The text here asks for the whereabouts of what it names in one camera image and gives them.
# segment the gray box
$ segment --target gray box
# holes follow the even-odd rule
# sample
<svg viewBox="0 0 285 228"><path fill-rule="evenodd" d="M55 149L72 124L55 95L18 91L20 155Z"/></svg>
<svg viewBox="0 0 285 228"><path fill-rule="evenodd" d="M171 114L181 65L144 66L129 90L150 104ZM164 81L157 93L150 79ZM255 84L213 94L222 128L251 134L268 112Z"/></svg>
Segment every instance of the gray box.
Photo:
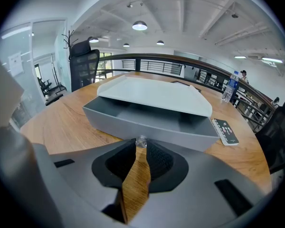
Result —
<svg viewBox="0 0 285 228"><path fill-rule="evenodd" d="M97 97L83 107L90 124L121 139L147 138L205 151L219 136L208 117Z"/></svg>

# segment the railing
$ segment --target railing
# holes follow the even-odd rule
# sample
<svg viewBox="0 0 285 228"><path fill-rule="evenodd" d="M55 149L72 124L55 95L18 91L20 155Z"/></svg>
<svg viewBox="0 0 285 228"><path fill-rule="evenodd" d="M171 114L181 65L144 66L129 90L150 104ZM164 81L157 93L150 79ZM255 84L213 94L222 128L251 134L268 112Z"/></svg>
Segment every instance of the railing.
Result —
<svg viewBox="0 0 285 228"><path fill-rule="evenodd" d="M121 60L120 68L106 69L106 72L145 72L164 75L173 78L205 86L215 91L224 92L231 73L214 65L194 60L187 57L180 57L166 54L119 54L109 57L102 57L99 61ZM193 78L187 78L182 73L182 68L197 68L199 73ZM250 127L257 132L269 120L275 108L271 100L261 92L242 79L239 80L237 89L234 91L230 102L237 108L242 116L247 119Z"/></svg>
<svg viewBox="0 0 285 228"><path fill-rule="evenodd" d="M155 71L181 75L181 64L141 60L141 71ZM123 60L123 68L135 69L135 60Z"/></svg>

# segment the black book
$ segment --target black book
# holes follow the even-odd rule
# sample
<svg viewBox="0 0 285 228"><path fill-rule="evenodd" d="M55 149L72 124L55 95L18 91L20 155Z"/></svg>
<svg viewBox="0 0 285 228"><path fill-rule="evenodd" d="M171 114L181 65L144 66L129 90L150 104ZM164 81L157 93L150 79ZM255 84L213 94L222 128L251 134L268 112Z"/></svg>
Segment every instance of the black book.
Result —
<svg viewBox="0 0 285 228"><path fill-rule="evenodd" d="M226 121L213 119L212 123L218 132L223 145L238 145L238 139Z"/></svg>

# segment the water bottle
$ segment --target water bottle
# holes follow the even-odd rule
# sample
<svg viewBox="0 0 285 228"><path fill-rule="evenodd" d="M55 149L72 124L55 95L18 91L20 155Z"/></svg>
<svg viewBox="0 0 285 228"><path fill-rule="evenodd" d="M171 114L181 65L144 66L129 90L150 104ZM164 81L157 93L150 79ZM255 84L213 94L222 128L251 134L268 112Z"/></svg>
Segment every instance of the water bottle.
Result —
<svg viewBox="0 0 285 228"><path fill-rule="evenodd" d="M222 96L222 101L224 102L230 101L233 91L236 89L237 85L238 85L238 71L234 71L234 73L230 76L227 87Z"/></svg>

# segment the wooden handrail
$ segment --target wooden handrail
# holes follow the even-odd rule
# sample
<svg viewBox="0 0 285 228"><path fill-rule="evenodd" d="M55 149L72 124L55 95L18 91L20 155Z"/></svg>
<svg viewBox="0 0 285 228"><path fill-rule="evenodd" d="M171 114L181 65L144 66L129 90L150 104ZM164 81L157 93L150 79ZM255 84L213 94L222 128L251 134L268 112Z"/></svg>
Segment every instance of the wooden handrail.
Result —
<svg viewBox="0 0 285 228"><path fill-rule="evenodd" d="M117 54L108 57L101 57L99 61L108 61L108 60L126 60L126 59L145 59L145 60L158 60L158 61L166 61L166 62L174 62L178 64L184 64L192 67L197 67L200 69L207 70L208 72L212 72L213 74L225 77L229 79L231 73L209 63L205 63L202 61L198 61L188 57L180 57L175 55L168 54L155 54L155 53L128 53L128 54ZM250 84L246 83L244 80L239 79L239 86L241 88L246 89L247 91L252 92L256 97L258 97L264 104L266 104L269 109L275 110L274 106L269 101L268 97L263 93L256 90Z"/></svg>

